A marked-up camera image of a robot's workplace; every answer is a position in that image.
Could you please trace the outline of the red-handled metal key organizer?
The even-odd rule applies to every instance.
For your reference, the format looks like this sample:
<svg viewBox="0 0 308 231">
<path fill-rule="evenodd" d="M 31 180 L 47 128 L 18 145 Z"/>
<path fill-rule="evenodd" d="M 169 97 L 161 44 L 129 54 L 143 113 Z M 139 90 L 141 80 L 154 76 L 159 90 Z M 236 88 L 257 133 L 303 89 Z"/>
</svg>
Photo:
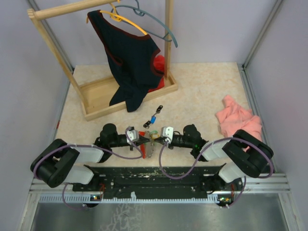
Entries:
<svg viewBox="0 0 308 231">
<path fill-rule="evenodd" d="M 154 154 L 154 148 L 155 148 L 155 142 L 154 139 L 152 138 L 152 135 L 148 131 L 139 131 L 139 136 L 147 138 L 148 141 L 145 143 L 142 143 L 140 145 L 140 150 L 142 152 L 142 158 L 151 158 L 152 155 Z"/>
</svg>

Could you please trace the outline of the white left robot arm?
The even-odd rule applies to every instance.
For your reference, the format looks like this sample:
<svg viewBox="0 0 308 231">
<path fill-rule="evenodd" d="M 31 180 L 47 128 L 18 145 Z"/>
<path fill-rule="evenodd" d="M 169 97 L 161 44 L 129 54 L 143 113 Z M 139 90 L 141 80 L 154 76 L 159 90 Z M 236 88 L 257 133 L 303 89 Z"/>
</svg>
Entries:
<svg viewBox="0 0 308 231">
<path fill-rule="evenodd" d="M 83 184 L 90 191 L 99 188 L 100 179 L 94 176 L 89 167 L 74 167 L 76 163 L 104 163 L 111 156 L 135 160 L 143 158 L 145 152 L 139 146 L 150 142 L 145 134 L 128 127 L 124 134 L 118 134 L 115 124 L 103 126 L 93 145 L 68 144 L 62 139 L 55 139 L 31 164 L 34 177 L 55 188 L 65 183 Z M 136 148 L 140 156 L 127 157 L 112 151 L 115 147 Z"/>
</svg>

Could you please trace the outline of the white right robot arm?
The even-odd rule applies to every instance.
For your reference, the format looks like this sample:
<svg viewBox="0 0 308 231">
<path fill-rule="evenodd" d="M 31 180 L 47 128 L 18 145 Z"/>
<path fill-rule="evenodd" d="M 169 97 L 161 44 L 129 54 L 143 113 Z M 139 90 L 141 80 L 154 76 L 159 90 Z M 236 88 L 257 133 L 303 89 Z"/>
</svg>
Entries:
<svg viewBox="0 0 308 231">
<path fill-rule="evenodd" d="M 227 190 L 235 179 L 247 176 L 266 179 L 274 173 L 271 160 L 273 150 L 242 129 L 237 130 L 231 137 L 209 142 L 201 137 L 194 124 L 185 126 L 180 135 L 175 134 L 172 127 L 163 127 L 160 137 L 154 141 L 163 145 L 159 154 L 159 167 L 165 176 L 173 180 L 188 176 L 198 161 L 209 162 L 227 157 L 231 162 L 224 164 L 215 178 L 216 187 L 222 191 Z M 165 172 L 162 153 L 166 147 L 191 148 L 195 161 L 185 174 L 174 177 Z"/>
</svg>

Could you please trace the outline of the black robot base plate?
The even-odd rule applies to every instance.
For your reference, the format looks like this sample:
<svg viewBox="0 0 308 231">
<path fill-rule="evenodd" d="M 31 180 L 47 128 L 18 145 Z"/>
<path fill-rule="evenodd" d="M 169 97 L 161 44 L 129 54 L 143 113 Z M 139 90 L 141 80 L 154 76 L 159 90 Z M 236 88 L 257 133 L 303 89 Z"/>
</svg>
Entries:
<svg viewBox="0 0 308 231">
<path fill-rule="evenodd" d="M 188 167 L 166 167 L 173 178 L 158 167 L 94 167 L 94 177 L 87 185 L 75 183 L 74 192 L 101 192 L 104 199 L 206 199 L 215 192 L 233 194 L 241 191 L 243 182 L 225 183 L 218 178 L 220 167 L 195 167 L 182 178 Z"/>
</svg>

